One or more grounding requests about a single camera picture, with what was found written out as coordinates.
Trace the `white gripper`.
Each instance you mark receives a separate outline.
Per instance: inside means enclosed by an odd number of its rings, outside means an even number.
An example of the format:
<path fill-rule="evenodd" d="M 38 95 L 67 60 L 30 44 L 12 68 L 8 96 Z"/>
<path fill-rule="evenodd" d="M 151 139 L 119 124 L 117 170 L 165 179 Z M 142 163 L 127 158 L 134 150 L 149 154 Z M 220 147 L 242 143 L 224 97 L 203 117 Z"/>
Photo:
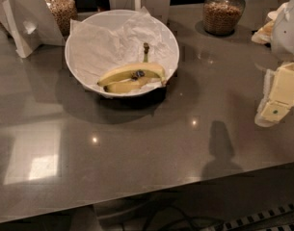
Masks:
<path fill-rule="evenodd" d="M 286 62 L 294 62 L 294 9 L 281 4 L 266 16 L 266 23 L 252 35 L 259 44 L 271 43 L 272 53 Z M 256 125 L 278 124 L 294 107 L 294 63 L 283 63 L 276 71 L 268 69 L 264 76 L 263 98 L 254 118 Z"/>

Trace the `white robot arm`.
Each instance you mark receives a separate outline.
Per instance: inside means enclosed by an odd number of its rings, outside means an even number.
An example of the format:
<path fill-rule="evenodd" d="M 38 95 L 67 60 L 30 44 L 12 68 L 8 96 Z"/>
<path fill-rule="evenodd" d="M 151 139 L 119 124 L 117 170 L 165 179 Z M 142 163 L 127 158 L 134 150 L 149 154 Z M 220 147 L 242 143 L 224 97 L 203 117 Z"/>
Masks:
<path fill-rule="evenodd" d="M 281 64 L 264 75 L 263 98 L 254 122 L 261 127 L 278 124 L 294 107 L 294 0 L 268 13 L 269 21 L 252 36 L 259 44 L 269 43 Z"/>

